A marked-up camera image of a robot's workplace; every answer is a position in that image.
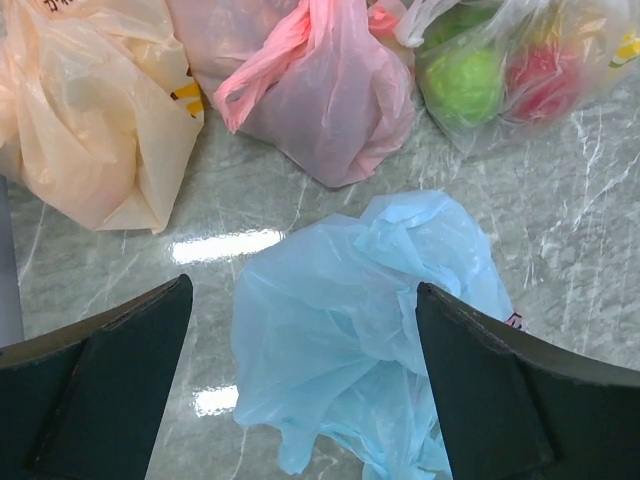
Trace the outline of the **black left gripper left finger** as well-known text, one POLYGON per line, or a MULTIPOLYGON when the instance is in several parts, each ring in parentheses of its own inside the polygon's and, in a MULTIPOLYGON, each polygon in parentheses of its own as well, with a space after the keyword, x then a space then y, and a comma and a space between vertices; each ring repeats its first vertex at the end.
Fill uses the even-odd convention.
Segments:
POLYGON ((192 305, 182 274, 2 348, 2 478, 144 478, 192 305))

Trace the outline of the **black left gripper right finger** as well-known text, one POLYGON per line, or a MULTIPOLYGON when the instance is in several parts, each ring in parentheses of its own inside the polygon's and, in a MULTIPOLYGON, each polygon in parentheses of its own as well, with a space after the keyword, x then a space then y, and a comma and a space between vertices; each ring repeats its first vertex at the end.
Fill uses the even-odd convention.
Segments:
POLYGON ((439 287, 416 320, 455 479, 636 479, 639 373, 562 349, 439 287))

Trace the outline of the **light blue plastic bag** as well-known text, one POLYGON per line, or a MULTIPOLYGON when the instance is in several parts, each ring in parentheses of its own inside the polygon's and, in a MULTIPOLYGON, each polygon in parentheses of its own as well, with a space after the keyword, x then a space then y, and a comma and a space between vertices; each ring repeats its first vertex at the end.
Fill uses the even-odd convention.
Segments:
POLYGON ((490 242, 441 191, 373 198, 254 255, 234 292, 235 421, 279 430, 299 474, 326 436, 366 479, 451 475, 419 339, 417 289, 432 283, 514 327, 490 242))

